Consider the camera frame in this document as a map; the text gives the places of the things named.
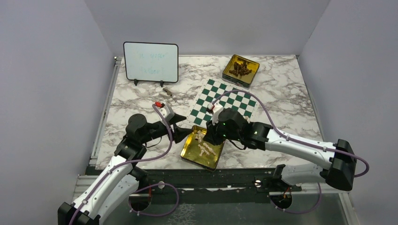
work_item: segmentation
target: whiteboard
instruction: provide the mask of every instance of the whiteboard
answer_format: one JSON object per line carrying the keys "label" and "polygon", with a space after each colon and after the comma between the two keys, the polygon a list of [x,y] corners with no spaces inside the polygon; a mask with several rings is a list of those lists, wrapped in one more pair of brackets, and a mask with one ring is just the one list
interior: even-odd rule
{"label": "whiteboard", "polygon": [[127,79],[138,81],[178,81],[176,44],[124,42]]}

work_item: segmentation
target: table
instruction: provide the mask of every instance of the table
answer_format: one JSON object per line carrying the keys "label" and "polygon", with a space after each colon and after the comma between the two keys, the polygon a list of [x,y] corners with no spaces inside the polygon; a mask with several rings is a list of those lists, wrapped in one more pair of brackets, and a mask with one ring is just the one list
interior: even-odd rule
{"label": "table", "polygon": [[[268,108],[270,115],[279,129],[293,135],[321,141],[321,133],[303,81],[299,64],[294,55],[289,56],[244,56],[260,63],[260,68],[249,91],[256,95]],[[222,81],[222,71],[229,62],[229,56],[180,56],[179,81],[167,83],[172,98],[165,98],[159,83],[139,82],[138,86],[126,78],[124,59],[122,60],[108,110],[96,169],[102,170],[110,161],[114,151],[125,135],[128,119],[136,113],[144,114],[148,122],[159,120],[152,104],[161,101],[169,104],[174,112],[188,116],[189,108],[194,104],[204,79]],[[269,124],[269,120],[259,107],[251,121]],[[184,121],[178,124],[189,128],[193,124]],[[148,143],[156,144],[158,140]],[[180,158],[185,141],[173,144],[170,152],[161,159],[140,162],[142,169],[194,169],[196,165],[184,162]],[[168,138],[155,147],[149,148],[144,158],[152,158],[163,153],[168,147]],[[226,142],[217,168],[264,168],[279,164],[299,165],[307,161],[279,152],[262,150],[238,150]]]}

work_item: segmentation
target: white wall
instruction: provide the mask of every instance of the white wall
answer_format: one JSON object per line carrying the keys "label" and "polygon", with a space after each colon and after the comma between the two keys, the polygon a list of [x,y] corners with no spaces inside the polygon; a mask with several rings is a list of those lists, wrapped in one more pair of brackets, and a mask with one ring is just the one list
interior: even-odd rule
{"label": "white wall", "polygon": [[398,221],[397,55],[398,1],[331,0],[299,58],[326,139],[370,163],[351,194],[363,225]]}
{"label": "white wall", "polygon": [[56,224],[88,164],[113,54],[83,0],[0,3],[0,218]]}
{"label": "white wall", "polygon": [[300,54],[329,0],[85,0],[112,52],[176,43],[181,54]]}

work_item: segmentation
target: green and white checkerboard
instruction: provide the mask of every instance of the green and white checkerboard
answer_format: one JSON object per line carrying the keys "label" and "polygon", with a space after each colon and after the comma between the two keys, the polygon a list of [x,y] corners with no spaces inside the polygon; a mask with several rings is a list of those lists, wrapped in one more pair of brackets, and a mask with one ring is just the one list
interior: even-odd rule
{"label": "green and white checkerboard", "polygon": [[[211,114],[206,112],[207,105],[226,91],[237,90],[227,84],[209,79],[204,88],[195,98],[195,105],[191,107],[187,120],[201,127],[206,127],[206,122],[211,120]],[[243,92],[229,93],[219,102],[224,108],[231,108],[243,116],[252,116],[256,107],[253,97]]]}

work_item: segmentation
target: yellow metal tray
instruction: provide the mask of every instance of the yellow metal tray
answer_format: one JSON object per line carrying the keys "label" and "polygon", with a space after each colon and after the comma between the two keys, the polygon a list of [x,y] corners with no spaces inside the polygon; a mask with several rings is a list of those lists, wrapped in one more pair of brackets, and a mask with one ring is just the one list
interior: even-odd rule
{"label": "yellow metal tray", "polygon": [[[239,64],[246,62],[247,68],[251,69],[252,72],[247,75],[243,75],[243,76],[230,73],[230,70],[234,69],[235,62],[237,62]],[[238,86],[243,86],[245,88],[249,88],[250,85],[252,84],[254,76],[256,75],[259,68],[260,68],[260,64],[258,62],[248,60],[239,55],[233,55],[230,62],[227,64],[226,68],[222,72],[222,78],[225,80],[228,80],[232,83],[235,83]]]}
{"label": "yellow metal tray", "polygon": [[[204,167],[207,170],[214,171],[217,167],[218,160],[220,159],[225,142],[216,146],[203,140],[201,143],[199,143],[197,133],[200,131],[203,135],[205,135],[206,129],[196,125],[193,126],[192,129],[193,132],[188,136],[183,150],[181,151],[181,158],[185,161]],[[203,143],[206,143],[210,148],[212,148],[214,153],[208,151],[209,154],[201,154],[202,150],[198,145],[203,146]]]}

